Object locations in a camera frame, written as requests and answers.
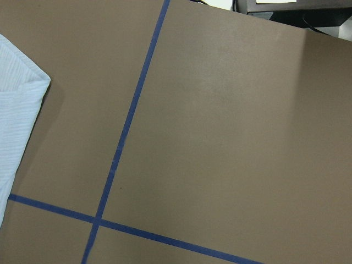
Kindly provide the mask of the light blue button-up shirt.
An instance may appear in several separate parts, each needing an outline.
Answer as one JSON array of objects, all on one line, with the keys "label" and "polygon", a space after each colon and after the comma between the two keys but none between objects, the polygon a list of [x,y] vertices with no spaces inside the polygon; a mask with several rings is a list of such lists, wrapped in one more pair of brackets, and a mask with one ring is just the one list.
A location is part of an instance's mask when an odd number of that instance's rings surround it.
[{"label": "light blue button-up shirt", "polygon": [[1,216],[51,78],[1,36]]}]

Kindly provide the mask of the black labelled box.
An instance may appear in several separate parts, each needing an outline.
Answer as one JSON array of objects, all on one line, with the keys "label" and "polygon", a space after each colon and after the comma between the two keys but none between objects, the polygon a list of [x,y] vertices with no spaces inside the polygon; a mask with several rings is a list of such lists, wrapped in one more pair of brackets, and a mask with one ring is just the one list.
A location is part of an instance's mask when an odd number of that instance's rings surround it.
[{"label": "black labelled box", "polygon": [[232,1],[232,11],[351,41],[351,1]]}]

